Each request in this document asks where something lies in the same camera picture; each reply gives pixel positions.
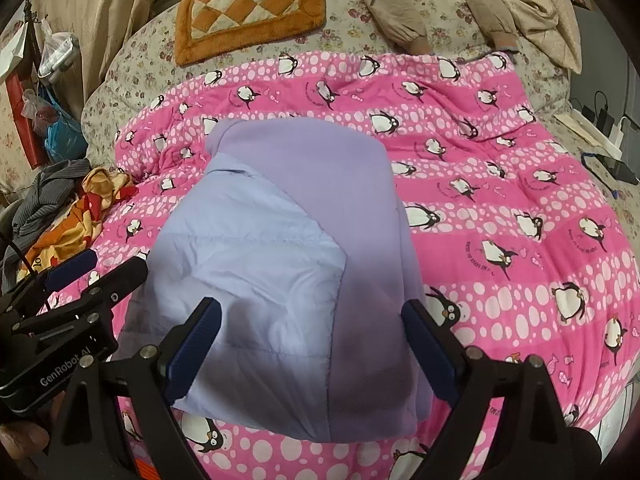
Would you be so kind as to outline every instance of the blue plastic bag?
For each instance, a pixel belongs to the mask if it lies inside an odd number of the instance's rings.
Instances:
[[[40,86],[38,93],[58,111],[58,120],[47,128],[44,139],[44,149],[49,158],[52,162],[83,158],[88,145],[78,121],[60,107],[48,88]]]

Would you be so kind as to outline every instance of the blue gripper pad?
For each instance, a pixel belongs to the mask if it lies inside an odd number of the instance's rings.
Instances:
[[[187,321],[174,326],[160,343],[158,371],[166,378],[164,398],[171,406],[183,398],[222,326],[222,307],[203,298]]]
[[[56,267],[47,269],[44,287],[48,292],[58,292],[75,280],[84,276],[98,263],[98,255],[91,249],[86,249]]]
[[[401,311],[406,339],[435,396],[453,407],[460,397],[456,387],[456,369],[417,308],[430,316],[419,301],[407,301]],[[430,321],[434,330],[442,330],[433,319]]]

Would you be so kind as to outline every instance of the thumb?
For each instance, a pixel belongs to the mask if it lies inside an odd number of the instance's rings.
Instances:
[[[14,460],[42,451],[48,443],[49,434],[33,422],[19,420],[0,425],[0,444]]]

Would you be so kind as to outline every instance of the penguin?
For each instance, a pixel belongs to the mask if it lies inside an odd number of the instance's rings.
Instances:
[[[482,242],[482,250],[484,251],[484,257],[486,260],[495,266],[498,266],[504,272],[507,280],[510,280],[507,274],[507,268],[511,266],[512,257],[516,256],[513,251],[506,251],[499,245],[493,243],[491,240],[485,240]]]
[[[162,152],[162,150],[166,148],[166,137],[164,134],[158,135],[154,139],[154,144],[156,145],[156,150],[158,150],[158,152]]]
[[[440,77],[443,79],[453,79],[457,81],[460,79],[460,70],[452,60],[446,57],[438,58],[438,65],[440,67]]]
[[[145,260],[146,261],[146,257],[149,256],[149,251],[150,249],[140,249],[137,253],[136,256],[138,258],[140,258],[141,260]]]
[[[556,174],[558,174],[557,171],[536,170],[533,172],[533,177],[540,182],[550,182],[556,184],[556,186],[560,186],[560,184],[556,182]]]
[[[551,293],[556,300],[556,306],[560,313],[560,320],[564,323],[572,317],[582,319],[585,313],[586,301],[584,292],[573,282],[565,282],[562,287],[553,288]]]
[[[404,89],[414,97],[418,98],[418,101],[422,102],[421,97],[424,95],[424,91],[427,89],[426,86],[420,86],[418,83],[414,83],[413,81],[404,81],[402,83]]]
[[[252,90],[252,88],[250,86],[241,86],[238,89],[238,97],[240,98],[241,101],[244,101],[244,103],[246,104],[246,107],[249,108],[249,103],[251,101],[255,101],[255,98],[260,95],[258,94],[258,92],[254,92]]]
[[[507,357],[505,361],[508,363],[514,363],[517,365],[521,364],[522,359],[520,359],[520,352],[514,352],[509,357]]]
[[[220,449],[224,437],[210,418],[184,412],[180,420],[180,430],[187,440],[200,444],[199,453],[208,453]]]
[[[380,110],[380,113],[369,114],[371,124],[377,134],[391,135],[400,125],[398,119]]]
[[[427,312],[433,317],[433,320],[438,326],[451,328],[460,321],[460,317],[462,316],[460,307],[442,294],[437,288],[433,288],[432,286],[429,288],[432,294],[425,292],[424,295],[434,299],[426,300]]]
[[[404,162],[392,162],[391,171],[394,172],[394,175],[409,176],[411,174],[414,174],[418,170],[416,169],[415,166],[411,166],[410,164],[405,164]]]
[[[318,90],[318,93],[320,94],[322,100],[329,107],[329,110],[333,110],[333,108],[331,108],[331,103],[333,103],[335,101],[335,98],[340,94],[337,94],[333,90],[331,90],[329,88],[329,85],[324,81],[318,81],[316,83],[316,89]]]
[[[278,75],[291,75],[298,68],[298,60],[291,57],[286,52],[280,54],[278,58]]]
[[[529,238],[535,238],[540,241],[542,238],[542,218],[534,216],[533,218],[527,212],[516,215],[516,220],[520,226],[520,230]]]
[[[498,92],[495,90],[478,90],[478,100],[482,104],[495,106],[497,108],[498,107],[498,105],[496,104],[496,101],[498,100],[498,98],[496,97],[497,93]]]
[[[507,68],[507,60],[502,54],[489,54],[487,57],[496,70],[504,70]]]
[[[466,196],[471,202],[475,202],[474,200],[474,191],[476,189],[480,189],[479,187],[473,187],[469,184],[464,178],[457,178],[456,180],[452,180],[449,185],[455,189],[460,195]]]
[[[160,183],[160,193],[174,189],[174,180],[172,178],[165,178]]]
[[[137,218],[134,218],[131,222],[129,222],[129,225],[127,226],[127,238],[126,238],[126,241],[128,241],[129,238],[131,238],[133,235],[135,235],[140,230],[142,230],[142,224],[140,223],[140,220],[138,220]]]
[[[213,117],[205,117],[202,120],[202,124],[204,126],[204,136],[208,136],[213,130],[214,126],[218,124],[218,120]]]
[[[567,149],[562,145],[562,144],[558,144],[557,142],[555,142],[554,140],[549,141],[548,143],[553,149],[554,151],[558,154],[558,155],[564,155],[566,153],[569,153],[567,151]]]
[[[97,270],[92,270],[91,272],[89,272],[89,279],[86,280],[86,284],[88,286],[92,286],[99,279],[100,279],[100,274],[98,274],[98,271]]]
[[[153,101],[151,101],[151,104],[149,105],[149,109],[155,110],[156,108],[159,108],[162,105],[162,103],[164,103],[164,96],[159,95]]]
[[[433,227],[442,219],[437,213],[430,211],[421,205],[410,205],[404,208],[409,227]]]
[[[499,176],[500,178],[504,178],[505,177],[506,172],[503,170],[503,168],[498,166],[495,162],[492,162],[490,160],[486,160],[484,162],[484,164],[486,166],[486,170],[488,171],[488,173],[490,175]]]
[[[206,86],[213,86],[222,79],[222,75],[222,70],[213,70],[212,72],[208,72],[204,76],[204,84]]]
[[[529,110],[526,106],[523,106],[520,110],[518,110],[518,115],[523,121],[525,121],[526,124],[531,124],[536,122],[536,118],[533,115],[533,112]]]
[[[613,352],[613,364],[616,366],[618,366],[617,355],[622,346],[622,338],[627,332],[626,328],[622,328],[618,314],[614,314],[605,325],[604,346]]]
[[[508,137],[495,137],[495,142],[507,148],[513,148],[516,145],[516,139],[509,139]]]
[[[134,206],[135,204],[133,202],[124,206],[121,211],[122,216],[126,215],[129,211],[131,211]]]
[[[137,442],[142,442],[142,437],[136,431],[133,421],[131,420],[131,414],[127,410],[122,412],[122,420],[124,421],[124,430],[133,437]]]
[[[358,75],[360,77],[374,75],[380,67],[381,65],[379,61],[376,61],[369,56],[362,56],[360,58],[360,70],[358,70]]]
[[[466,119],[460,121],[460,134],[467,139],[475,139],[478,136],[478,129]]]
[[[424,141],[424,149],[429,153],[433,153],[433,155],[437,155],[438,158],[444,162],[444,158],[442,157],[447,153],[447,149],[442,146],[440,141],[435,137]]]
[[[420,447],[428,451],[428,448],[422,444],[420,444]],[[400,453],[400,451],[396,449],[393,457],[394,464],[389,472],[388,480],[410,480],[420,467],[420,464],[422,464],[422,461],[427,458],[427,454],[418,451]]]
[[[564,424],[570,428],[572,425],[576,423],[578,417],[580,416],[580,408],[577,404],[574,404],[569,412],[564,416]]]
[[[602,247],[602,250],[607,252],[602,243],[602,241],[604,240],[604,225],[598,224],[595,220],[592,220],[588,216],[580,218],[578,225],[580,226],[580,230],[584,234],[586,234],[589,238],[597,240]]]

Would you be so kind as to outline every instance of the orange and yellow cloth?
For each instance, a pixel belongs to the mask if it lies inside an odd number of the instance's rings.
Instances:
[[[102,220],[118,202],[128,200],[138,189],[126,173],[111,173],[96,168],[82,181],[80,198],[62,222],[44,232],[25,255],[36,271],[56,266],[90,247],[102,232]],[[28,273],[24,264],[18,270],[18,281]]]

